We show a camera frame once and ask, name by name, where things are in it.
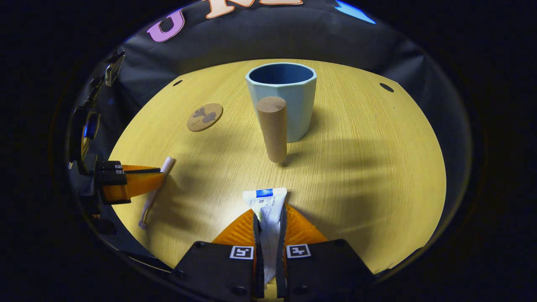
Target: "wooden cylinder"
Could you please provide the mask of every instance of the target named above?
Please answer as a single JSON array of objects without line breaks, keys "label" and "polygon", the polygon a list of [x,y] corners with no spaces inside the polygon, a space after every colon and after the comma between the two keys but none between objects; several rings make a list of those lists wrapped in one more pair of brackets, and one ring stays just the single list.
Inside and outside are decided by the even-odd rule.
[{"label": "wooden cylinder", "polygon": [[257,113],[268,159],[281,163],[287,156],[287,105],[281,97],[265,97],[257,102]]}]

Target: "cork coaster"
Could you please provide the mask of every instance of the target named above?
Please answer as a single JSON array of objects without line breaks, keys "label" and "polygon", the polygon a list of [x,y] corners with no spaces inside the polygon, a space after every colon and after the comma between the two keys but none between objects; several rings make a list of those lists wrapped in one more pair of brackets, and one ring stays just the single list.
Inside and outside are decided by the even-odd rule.
[{"label": "cork coaster", "polygon": [[188,121],[186,127],[192,132],[203,131],[211,127],[222,116],[223,108],[220,104],[206,104],[194,111]]}]

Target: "white toothbrush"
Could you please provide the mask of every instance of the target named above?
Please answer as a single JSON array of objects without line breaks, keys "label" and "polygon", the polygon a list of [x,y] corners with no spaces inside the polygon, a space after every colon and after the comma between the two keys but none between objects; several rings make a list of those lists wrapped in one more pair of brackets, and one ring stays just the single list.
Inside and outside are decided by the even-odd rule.
[{"label": "white toothbrush", "polygon": [[[165,178],[166,178],[166,176],[168,174],[168,171],[170,170],[170,167],[173,164],[173,162],[174,162],[173,158],[171,158],[169,156],[166,157],[166,160],[164,161],[164,164],[161,167],[161,172],[164,173]],[[158,189],[153,190],[153,191],[149,192],[149,194],[147,195],[146,203],[143,205],[142,216],[140,217],[140,221],[138,221],[138,226],[140,228],[143,228],[143,229],[147,228],[146,223],[143,222],[143,218],[146,216],[147,209],[149,209],[151,204],[153,204],[153,198],[155,198],[155,195],[157,194],[157,191],[158,191]]]}]

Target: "round table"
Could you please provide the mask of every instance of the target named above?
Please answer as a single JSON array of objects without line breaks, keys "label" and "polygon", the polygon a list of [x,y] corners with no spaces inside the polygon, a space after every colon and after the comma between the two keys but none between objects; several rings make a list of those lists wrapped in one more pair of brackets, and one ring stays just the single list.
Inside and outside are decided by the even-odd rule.
[{"label": "round table", "polygon": [[[304,64],[318,75],[310,129],[287,145],[285,166],[266,155],[244,78],[272,62]],[[189,131],[189,116],[208,103],[222,105],[220,120]],[[373,273],[424,246],[444,207],[444,160],[418,105],[396,82],[339,64],[253,60],[179,76],[134,117],[110,160],[160,167],[167,156],[176,163],[146,230],[138,227],[145,195],[113,208],[172,268],[194,241],[212,241],[248,210],[246,190],[286,187],[286,202],[329,240],[346,239]],[[266,296],[275,297],[274,281]]]}]

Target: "blue cup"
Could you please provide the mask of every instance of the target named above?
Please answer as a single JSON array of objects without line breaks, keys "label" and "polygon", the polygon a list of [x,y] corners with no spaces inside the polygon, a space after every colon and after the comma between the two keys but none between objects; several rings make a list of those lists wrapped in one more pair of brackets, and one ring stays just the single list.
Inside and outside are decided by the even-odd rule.
[{"label": "blue cup", "polygon": [[317,84],[315,70],[296,63],[265,64],[249,71],[246,82],[258,121],[257,102],[277,96],[287,102],[287,142],[298,141],[308,132]]}]

